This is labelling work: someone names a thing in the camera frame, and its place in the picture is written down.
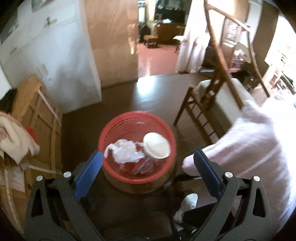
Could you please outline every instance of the red floor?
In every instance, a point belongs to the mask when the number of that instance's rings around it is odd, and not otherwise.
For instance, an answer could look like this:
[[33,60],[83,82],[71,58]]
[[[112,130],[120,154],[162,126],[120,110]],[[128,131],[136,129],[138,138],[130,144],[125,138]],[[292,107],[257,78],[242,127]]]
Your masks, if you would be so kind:
[[178,59],[178,54],[175,53],[176,46],[161,44],[158,46],[158,48],[148,49],[143,44],[138,45],[139,78],[175,73]]

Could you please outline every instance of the silver screw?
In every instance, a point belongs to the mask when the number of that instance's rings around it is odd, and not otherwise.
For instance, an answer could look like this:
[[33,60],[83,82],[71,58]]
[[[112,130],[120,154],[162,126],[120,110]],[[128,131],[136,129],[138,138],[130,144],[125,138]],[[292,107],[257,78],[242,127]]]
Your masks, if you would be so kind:
[[71,177],[71,172],[65,172],[64,177]]
[[259,181],[260,181],[260,177],[258,177],[258,176],[254,176],[254,180],[255,180],[256,182],[259,182]]
[[38,177],[36,177],[36,181],[37,181],[37,182],[40,182],[42,179],[43,179],[43,177],[42,177],[41,175],[38,176]]
[[232,178],[233,174],[231,172],[225,172],[225,176],[227,176],[228,178]]

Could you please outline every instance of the basket rim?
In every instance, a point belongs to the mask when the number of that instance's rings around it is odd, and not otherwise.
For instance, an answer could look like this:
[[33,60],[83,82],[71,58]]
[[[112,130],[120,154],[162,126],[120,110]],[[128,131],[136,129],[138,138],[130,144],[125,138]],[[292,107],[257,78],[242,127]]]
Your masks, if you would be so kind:
[[118,120],[122,120],[125,117],[130,117],[130,114],[136,114],[136,115],[145,115],[149,118],[152,118],[154,120],[156,120],[157,122],[159,122],[167,131],[168,136],[169,136],[169,140],[172,140],[170,142],[171,145],[171,154],[167,157],[166,163],[164,164],[164,166],[155,174],[147,177],[147,178],[143,178],[143,179],[129,179],[126,177],[121,176],[120,174],[118,174],[117,172],[115,172],[110,166],[109,164],[105,161],[104,155],[103,155],[103,168],[114,178],[120,180],[121,182],[125,182],[125,183],[129,183],[129,184],[144,184],[144,183],[148,183],[148,182],[152,182],[158,178],[160,178],[161,176],[163,176],[165,173],[167,173],[169,171],[169,169],[171,168],[171,166],[175,163],[175,157],[176,157],[176,140],[175,140],[175,135],[173,133],[173,131],[171,130],[171,128],[169,127],[169,125],[167,123],[165,123],[162,119],[158,118],[157,116],[149,113],[149,112],[145,112],[145,111],[130,111],[130,112],[125,112],[123,114],[120,114],[118,116],[116,116],[115,118],[113,118],[111,121],[109,121],[109,123],[104,127],[104,129],[102,130],[100,137],[99,137],[99,142],[98,142],[98,150],[102,153],[104,153],[104,139],[106,137],[106,135],[108,134],[108,131],[115,125],[118,123]]

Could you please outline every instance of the wooden floor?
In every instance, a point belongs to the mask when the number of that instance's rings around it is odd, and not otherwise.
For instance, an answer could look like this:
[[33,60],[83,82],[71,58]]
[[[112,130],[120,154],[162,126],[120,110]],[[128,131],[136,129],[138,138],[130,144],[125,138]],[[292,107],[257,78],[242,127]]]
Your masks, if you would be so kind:
[[[62,125],[64,171],[72,171],[78,163],[88,159],[97,149],[104,126],[119,114],[149,111],[172,126],[188,86],[205,79],[200,74],[143,77],[137,82],[104,89],[101,103],[65,114]],[[177,128],[172,129],[177,140],[179,165],[184,157],[205,146],[187,113],[183,113]],[[88,215],[107,240],[131,233],[152,239],[164,237],[170,234],[168,219],[162,213],[168,209],[166,198],[159,192],[139,196],[123,193],[113,188],[100,172],[88,194],[91,204]],[[176,209],[182,198],[183,194],[175,197]]]

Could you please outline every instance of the white plastic bag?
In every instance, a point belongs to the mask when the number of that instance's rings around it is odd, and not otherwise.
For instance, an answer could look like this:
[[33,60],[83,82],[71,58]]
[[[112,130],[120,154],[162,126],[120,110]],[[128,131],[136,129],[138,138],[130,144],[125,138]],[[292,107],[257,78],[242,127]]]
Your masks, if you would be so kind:
[[126,139],[120,139],[114,144],[108,145],[104,152],[105,158],[107,158],[109,150],[112,150],[114,161],[118,164],[124,164],[127,162],[136,163],[141,158],[145,157],[142,150],[137,151],[135,142]]

